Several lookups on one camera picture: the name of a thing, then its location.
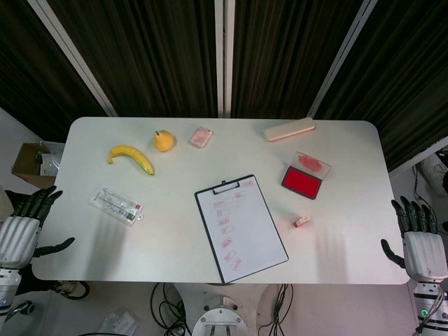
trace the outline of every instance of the clipboard clip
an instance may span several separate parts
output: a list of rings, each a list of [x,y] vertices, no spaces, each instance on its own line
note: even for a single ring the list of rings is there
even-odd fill
[[[226,185],[225,181],[221,181],[222,186],[221,187],[217,187],[214,188],[213,191],[213,195],[217,195],[217,194],[221,194],[224,193],[225,191],[229,191],[231,189],[236,189],[239,188],[239,181],[234,182],[234,183],[229,183],[228,185]]]

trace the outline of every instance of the white table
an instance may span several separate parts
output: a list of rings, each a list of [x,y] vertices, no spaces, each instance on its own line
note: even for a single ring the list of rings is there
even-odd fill
[[[403,284],[380,239],[403,254],[391,184],[377,130],[368,122],[317,120],[317,128],[275,142],[265,128],[285,120],[81,118],[67,139],[56,185],[64,191],[43,226],[39,245],[75,242],[33,260],[41,279],[218,283],[220,277],[194,192],[255,174],[289,261],[240,283]],[[204,126],[206,148],[188,140]],[[152,144],[155,130],[177,139],[168,153]],[[106,162],[109,149],[129,144],[152,161],[149,176],[127,157]],[[315,200],[281,186],[296,151],[332,166]],[[89,204],[104,184],[144,204],[144,219],[127,227]],[[295,229],[291,220],[309,214]]]

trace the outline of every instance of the pink eraser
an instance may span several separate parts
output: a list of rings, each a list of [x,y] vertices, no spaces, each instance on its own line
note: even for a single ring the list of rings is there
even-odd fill
[[[201,149],[205,147],[205,145],[207,145],[207,142],[209,142],[212,134],[213,131],[211,131],[210,129],[199,127],[191,136],[190,143],[194,147]]]
[[[309,221],[309,216],[299,216],[299,218],[294,222],[294,226],[298,228],[302,224],[305,224],[307,221]]]

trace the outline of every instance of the black curtain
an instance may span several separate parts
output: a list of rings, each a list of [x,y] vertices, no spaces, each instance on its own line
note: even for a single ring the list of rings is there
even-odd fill
[[[49,4],[118,115],[218,115],[213,1]]]
[[[26,1],[0,1],[0,107],[49,141],[65,142],[81,116],[104,116]]]
[[[361,2],[237,0],[232,117],[305,117]]]
[[[380,0],[315,118],[368,120],[389,170],[448,135],[448,1]]]

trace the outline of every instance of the plastic package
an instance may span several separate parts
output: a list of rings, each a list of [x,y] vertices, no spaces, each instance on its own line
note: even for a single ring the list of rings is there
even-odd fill
[[[207,142],[209,142],[212,135],[213,131],[210,129],[199,127],[191,136],[190,143],[197,149],[202,149],[207,145]]]
[[[143,209],[142,203],[103,185],[95,193],[90,203],[128,226],[132,226],[135,220],[143,219],[143,215],[140,215]]]
[[[113,333],[132,336],[139,325],[138,320],[127,310],[107,314],[98,333]]]
[[[61,165],[65,143],[40,141],[39,145],[45,146],[49,153],[38,153],[41,157],[41,176],[56,176]]]

